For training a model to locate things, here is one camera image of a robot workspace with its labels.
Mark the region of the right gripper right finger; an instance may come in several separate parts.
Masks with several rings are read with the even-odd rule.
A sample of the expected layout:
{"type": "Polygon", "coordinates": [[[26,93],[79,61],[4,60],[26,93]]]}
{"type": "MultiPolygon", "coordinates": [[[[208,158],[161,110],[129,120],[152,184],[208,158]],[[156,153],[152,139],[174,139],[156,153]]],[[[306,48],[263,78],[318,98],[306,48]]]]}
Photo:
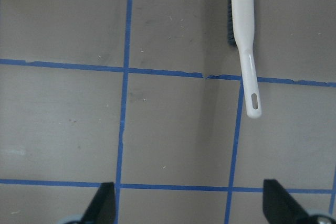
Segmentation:
{"type": "Polygon", "coordinates": [[[276,179],[265,179],[263,214],[268,223],[309,223],[309,214],[276,179]]]}

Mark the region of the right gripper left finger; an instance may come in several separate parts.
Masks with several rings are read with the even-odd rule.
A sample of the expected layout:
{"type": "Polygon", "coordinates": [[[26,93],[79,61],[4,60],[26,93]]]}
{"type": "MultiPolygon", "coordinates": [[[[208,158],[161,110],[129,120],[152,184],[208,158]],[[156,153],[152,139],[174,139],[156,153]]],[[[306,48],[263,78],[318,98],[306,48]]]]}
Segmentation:
{"type": "Polygon", "coordinates": [[[114,183],[102,183],[79,223],[114,223],[116,218],[114,183]]]}

